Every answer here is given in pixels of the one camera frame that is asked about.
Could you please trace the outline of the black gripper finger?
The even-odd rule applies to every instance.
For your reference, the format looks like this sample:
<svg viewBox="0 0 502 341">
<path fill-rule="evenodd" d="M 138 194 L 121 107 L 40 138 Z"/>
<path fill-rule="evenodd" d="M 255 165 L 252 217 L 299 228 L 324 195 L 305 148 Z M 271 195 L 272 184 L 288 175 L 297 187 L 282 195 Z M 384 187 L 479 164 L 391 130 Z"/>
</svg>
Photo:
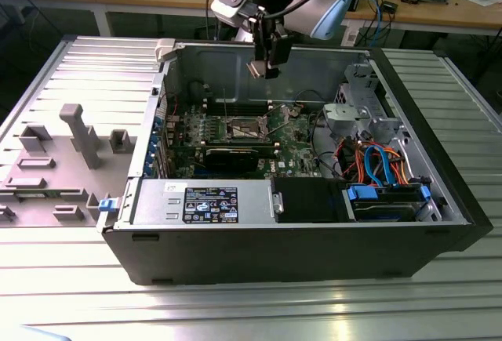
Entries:
<svg viewBox="0 0 502 341">
<path fill-rule="evenodd" d="M 271 28 L 265 15 L 258 15 L 253 25 L 255 60 L 268 62 Z"/>
<path fill-rule="evenodd" d="M 275 23 L 266 41 L 266 79 L 279 76 L 278 66 L 287 62 L 292 45 L 292 39 L 283 25 Z"/>
</svg>

